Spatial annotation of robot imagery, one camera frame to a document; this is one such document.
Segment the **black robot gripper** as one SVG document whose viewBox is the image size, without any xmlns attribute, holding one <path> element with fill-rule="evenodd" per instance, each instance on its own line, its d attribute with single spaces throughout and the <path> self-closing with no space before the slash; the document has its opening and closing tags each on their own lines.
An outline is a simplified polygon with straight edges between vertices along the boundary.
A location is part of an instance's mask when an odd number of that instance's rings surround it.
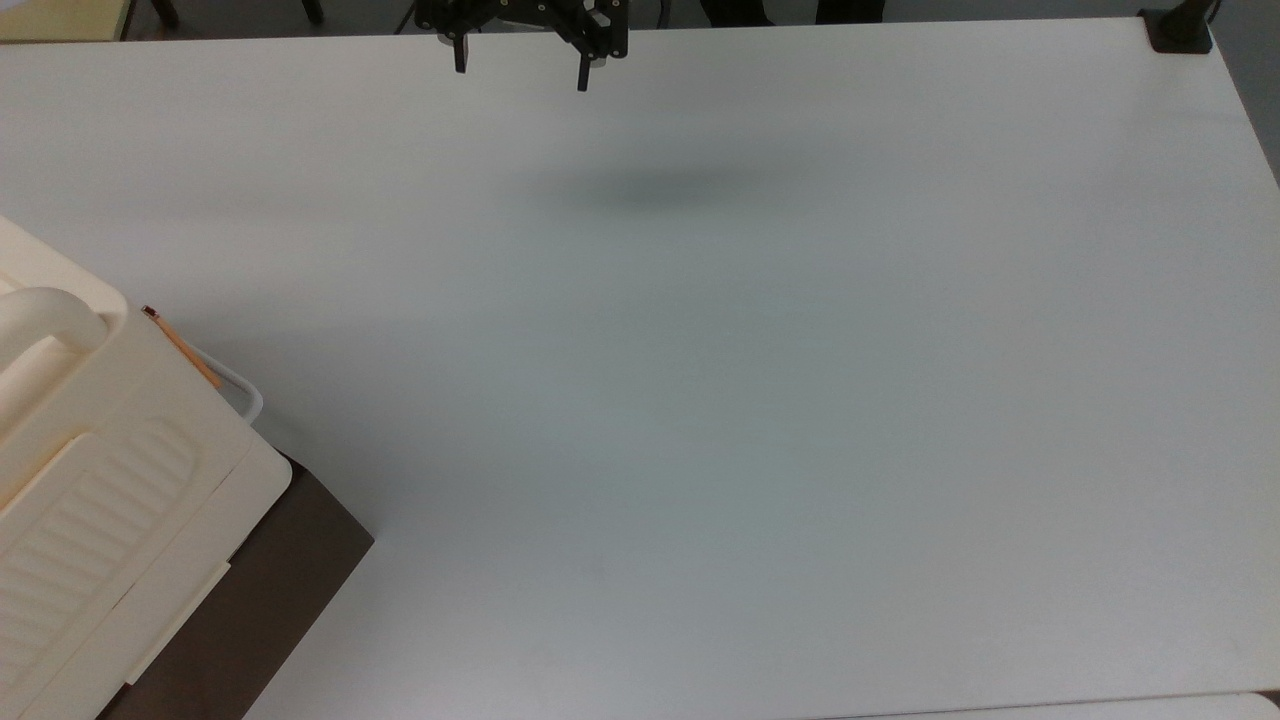
<svg viewBox="0 0 1280 720">
<path fill-rule="evenodd" d="M 549 29 L 580 55 L 576 90 L 589 88 L 593 59 L 628 55 L 627 1 L 416 1 L 415 26 L 454 50 L 454 70 L 468 67 L 468 36 L 492 20 Z"/>
</svg>

